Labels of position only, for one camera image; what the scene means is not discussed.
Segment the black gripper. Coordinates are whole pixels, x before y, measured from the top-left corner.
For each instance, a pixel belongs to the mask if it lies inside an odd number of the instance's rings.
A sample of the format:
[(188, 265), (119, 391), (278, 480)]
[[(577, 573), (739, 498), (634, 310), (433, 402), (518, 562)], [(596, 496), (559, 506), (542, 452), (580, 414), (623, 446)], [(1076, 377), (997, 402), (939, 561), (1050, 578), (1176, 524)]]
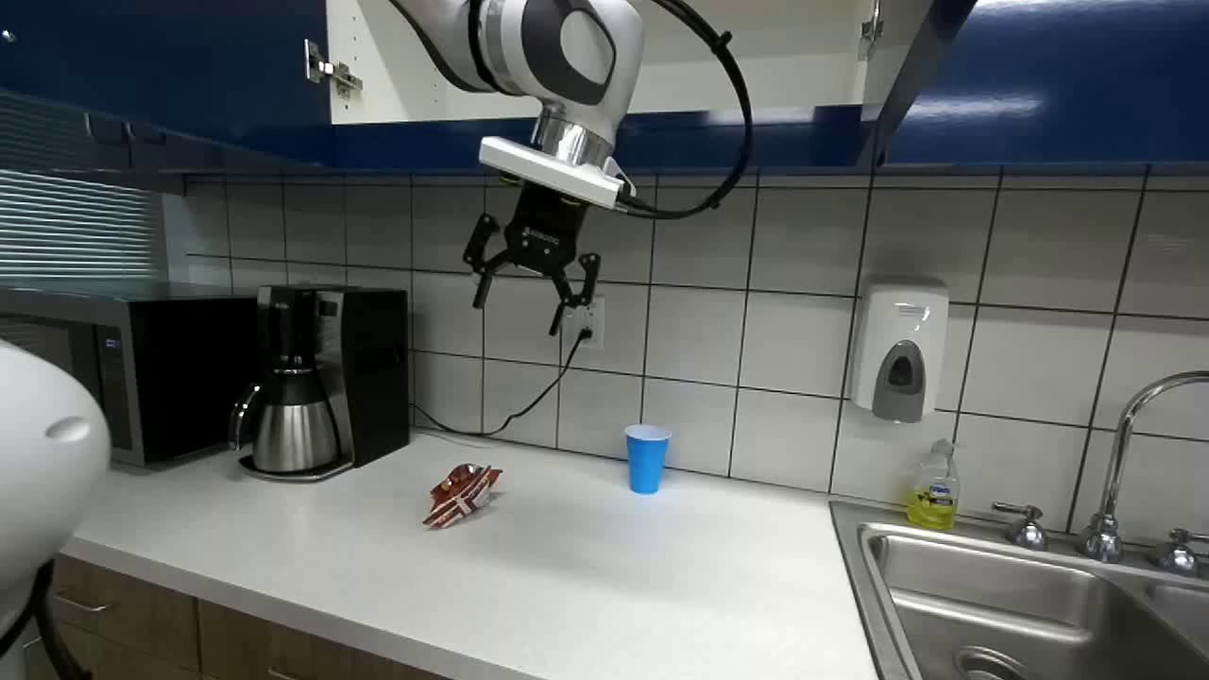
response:
[[(577, 255), (577, 229), (585, 222), (585, 203), (556, 190), (523, 180), (513, 203), (513, 217), (498, 222), (489, 213), (480, 213), (462, 261), (477, 276), (470, 310), (482, 310), (489, 280), (498, 270), (528, 270), (556, 285), (559, 307), (552, 312), (546, 335), (559, 335), (561, 312), (575, 307), (591, 307), (599, 255)], [(580, 287), (566, 280), (566, 265), (577, 257)]]

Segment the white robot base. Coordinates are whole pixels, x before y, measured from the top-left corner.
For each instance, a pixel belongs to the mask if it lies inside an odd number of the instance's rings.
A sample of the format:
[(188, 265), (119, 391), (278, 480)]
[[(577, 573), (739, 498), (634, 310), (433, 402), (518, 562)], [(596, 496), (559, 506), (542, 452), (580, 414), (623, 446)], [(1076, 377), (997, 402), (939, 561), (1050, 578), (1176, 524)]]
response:
[(96, 402), (47, 359), (0, 343), (0, 629), (77, 529), (110, 470)]

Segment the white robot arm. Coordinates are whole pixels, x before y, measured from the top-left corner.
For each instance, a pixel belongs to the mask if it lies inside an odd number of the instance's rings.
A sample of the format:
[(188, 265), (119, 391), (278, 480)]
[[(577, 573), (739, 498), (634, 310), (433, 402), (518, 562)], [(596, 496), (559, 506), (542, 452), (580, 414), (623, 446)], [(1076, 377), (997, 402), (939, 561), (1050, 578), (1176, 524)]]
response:
[(540, 272), (559, 304), (546, 333), (590, 307), (599, 257), (577, 248), (590, 207), (618, 207), (614, 127), (643, 68), (643, 15), (627, 0), (387, 0), (462, 92), (533, 100), (533, 135), (480, 140), (480, 163), (520, 180), (508, 222), (480, 217), (464, 265), (488, 304), (498, 270)]

